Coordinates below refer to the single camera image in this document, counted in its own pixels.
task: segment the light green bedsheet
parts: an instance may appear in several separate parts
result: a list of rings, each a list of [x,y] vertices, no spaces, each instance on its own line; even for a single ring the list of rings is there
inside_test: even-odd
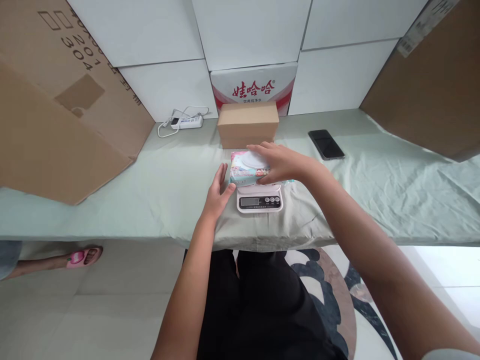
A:
[[[325,165],[397,244],[480,245],[479,156],[452,162],[384,133],[358,109],[283,117],[275,141],[322,161],[308,137],[319,129],[346,154]],[[220,162],[230,163],[231,150],[222,149],[214,119],[167,138],[156,132],[136,163],[80,205],[1,188],[0,240],[173,240],[188,247],[213,175]],[[232,196],[215,248],[263,252],[335,242],[301,183],[284,188],[283,200],[279,213],[241,214]]]

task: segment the white wall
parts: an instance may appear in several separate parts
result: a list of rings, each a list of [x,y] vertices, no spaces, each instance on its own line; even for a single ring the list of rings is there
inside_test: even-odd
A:
[[[119,70],[157,123],[166,121],[174,108],[183,111],[190,105],[209,107],[206,119],[218,117],[205,60],[129,66]],[[189,113],[203,111],[190,109]]]
[[[68,2],[114,67],[204,58],[191,0]]]
[[[288,115],[356,109],[397,40],[302,51]]]
[[[193,0],[210,70],[297,61],[310,0]]]
[[[313,0],[302,49],[401,38],[427,0]]]

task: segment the cardboard box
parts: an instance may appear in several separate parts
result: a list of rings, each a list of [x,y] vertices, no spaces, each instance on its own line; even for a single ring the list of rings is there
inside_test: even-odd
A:
[[[0,2],[0,186],[78,204],[154,121],[64,0]]]
[[[216,126],[224,149],[272,143],[279,127],[277,106],[274,102],[225,104]]]
[[[216,107],[223,104],[276,102],[278,116],[287,116],[297,62],[254,66],[210,73]]]
[[[480,1],[432,0],[360,108],[392,134],[456,161],[480,154]]]

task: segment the black smartphone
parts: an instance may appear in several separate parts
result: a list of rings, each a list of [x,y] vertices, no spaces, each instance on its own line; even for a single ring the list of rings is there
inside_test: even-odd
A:
[[[309,131],[308,136],[313,141],[323,160],[343,159],[344,152],[327,130]]]

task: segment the white power strip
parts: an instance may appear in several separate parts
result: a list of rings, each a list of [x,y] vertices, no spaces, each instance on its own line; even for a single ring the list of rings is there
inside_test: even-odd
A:
[[[170,126],[173,130],[177,130],[180,126],[180,129],[194,129],[201,128],[204,123],[204,118],[202,115],[195,115],[187,118],[174,118]]]

